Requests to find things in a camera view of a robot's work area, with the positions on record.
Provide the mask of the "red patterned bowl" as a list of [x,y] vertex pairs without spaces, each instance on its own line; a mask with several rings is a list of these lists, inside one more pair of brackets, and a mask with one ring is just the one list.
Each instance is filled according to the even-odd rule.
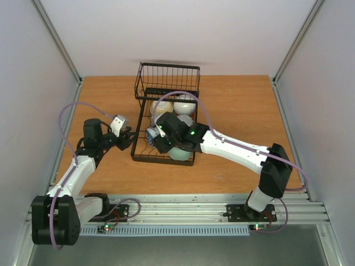
[[189,115],[182,114],[182,115],[178,115],[177,118],[180,121],[184,122],[189,127],[194,123],[193,119]]

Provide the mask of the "blue floral patterned bowl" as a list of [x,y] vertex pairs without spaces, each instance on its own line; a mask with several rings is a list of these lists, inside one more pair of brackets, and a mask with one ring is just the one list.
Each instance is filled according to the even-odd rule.
[[154,146],[154,139],[158,136],[160,136],[160,132],[155,126],[150,126],[146,129],[146,139],[148,141],[148,144],[152,147],[155,148]]

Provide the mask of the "light green celadon bowl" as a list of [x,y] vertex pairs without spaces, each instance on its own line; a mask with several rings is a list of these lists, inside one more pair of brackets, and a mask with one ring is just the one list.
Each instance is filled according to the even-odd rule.
[[188,152],[178,147],[173,147],[170,151],[168,151],[168,155],[172,160],[175,161],[187,161],[193,155],[193,152]]

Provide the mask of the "white bowl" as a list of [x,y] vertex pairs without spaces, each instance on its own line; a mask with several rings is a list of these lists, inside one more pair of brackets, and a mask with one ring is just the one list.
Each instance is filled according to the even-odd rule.
[[[180,100],[193,100],[194,99],[190,95],[185,95],[185,94],[181,94],[177,98]],[[187,102],[177,101],[177,102],[173,103],[173,108],[174,108],[174,111],[178,115],[191,115],[196,109],[196,103],[187,103]]]

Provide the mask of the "blue yellow patterned bowl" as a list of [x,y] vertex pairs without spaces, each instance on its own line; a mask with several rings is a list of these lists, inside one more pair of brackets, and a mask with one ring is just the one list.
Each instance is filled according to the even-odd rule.
[[165,112],[173,112],[173,104],[172,102],[169,101],[161,101],[159,102],[158,106],[155,107],[157,104],[157,101],[153,101],[150,105],[150,113],[155,116],[159,116]]

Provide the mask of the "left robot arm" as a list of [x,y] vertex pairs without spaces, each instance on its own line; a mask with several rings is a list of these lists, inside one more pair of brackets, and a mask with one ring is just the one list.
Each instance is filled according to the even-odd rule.
[[92,219],[107,220],[114,214],[115,207],[105,193],[89,193],[79,203],[76,200],[104,155],[112,147],[127,149],[135,137],[124,116],[115,116],[110,124],[100,119],[85,120],[83,137],[69,168],[46,195],[36,196],[31,203],[34,244],[54,248],[74,245],[82,225]]

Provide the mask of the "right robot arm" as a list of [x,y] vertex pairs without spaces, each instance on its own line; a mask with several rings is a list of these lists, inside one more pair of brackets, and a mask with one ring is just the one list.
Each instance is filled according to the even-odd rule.
[[281,145],[267,147],[248,144],[212,130],[205,124],[195,122],[188,125],[171,112],[155,117],[154,127],[158,134],[153,138],[153,144],[162,154],[173,148],[211,154],[238,163],[258,174],[258,186],[250,193],[244,205],[249,221],[261,217],[272,200],[283,197],[293,167]]

